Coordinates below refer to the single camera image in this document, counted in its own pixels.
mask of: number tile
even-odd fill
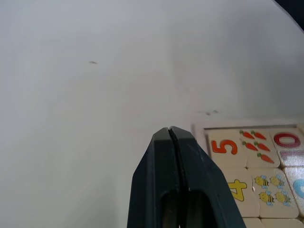
[[[298,205],[300,216],[304,217],[304,167],[286,167],[284,172]]]
[[[304,123],[297,124],[296,127],[304,134]]]
[[[297,219],[261,219],[265,228],[304,228],[304,224]]]
[[[261,218],[296,218],[298,207],[280,169],[248,169],[258,198]]]
[[[304,136],[297,128],[270,130],[281,165],[304,166]]]
[[[280,165],[268,131],[242,129],[239,133],[243,150],[247,155],[247,168],[276,168]]]
[[[246,228],[265,228],[259,218],[243,218]]]
[[[252,191],[252,179],[247,169],[221,169],[242,217],[258,217],[259,203]]]
[[[210,156],[221,168],[246,167],[238,130],[212,130],[208,132]]]

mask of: red number 0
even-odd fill
[[[289,137],[289,138],[293,138],[294,139],[294,143],[281,143],[280,142],[280,138],[281,137]],[[278,144],[279,146],[282,147],[287,147],[287,148],[294,148],[294,147],[298,147],[301,142],[300,139],[294,135],[294,134],[290,134],[290,133],[278,133],[274,136],[274,141],[276,144]]]
[[[231,153],[233,155],[237,154],[238,147],[234,141],[231,141],[229,139],[224,139],[219,143],[219,147],[217,146],[217,142],[212,140],[211,146],[214,153],[227,153],[227,150],[225,149],[225,146],[229,145],[232,147]]]

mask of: white surface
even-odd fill
[[[304,113],[270,0],[4,0],[0,29],[0,227],[124,228],[161,127]]]

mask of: printed number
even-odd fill
[[[214,141],[214,140],[211,141],[212,151],[214,153],[227,153],[227,150],[225,149],[226,145],[229,145],[232,147],[231,153],[233,155],[237,154],[238,147],[234,141],[231,141],[229,139],[224,139],[219,143],[219,147],[217,146],[216,141]]]
[[[239,182],[239,180],[234,180],[234,183],[228,183],[230,189],[235,189],[237,192],[231,191],[233,198],[241,202],[244,201],[243,189],[247,188],[247,184]]]
[[[282,138],[282,137],[293,138],[294,142],[293,143],[282,143],[282,142],[280,142],[280,138]],[[285,132],[276,134],[274,136],[274,141],[279,146],[286,147],[286,148],[295,148],[295,147],[300,146],[300,144],[301,144],[300,139],[296,135],[291,134],[291,133],[285,133]]]
[[[297,179],[294,182],[294,190],[299,195],[299,197],[304,199],[304,191],[302,191],[301,187],[304,187],[304,179]]]

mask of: black clamp jaw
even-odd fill
[[[221,170],[178,127],[152,137],[134,172],[127,228],[246,228]]]

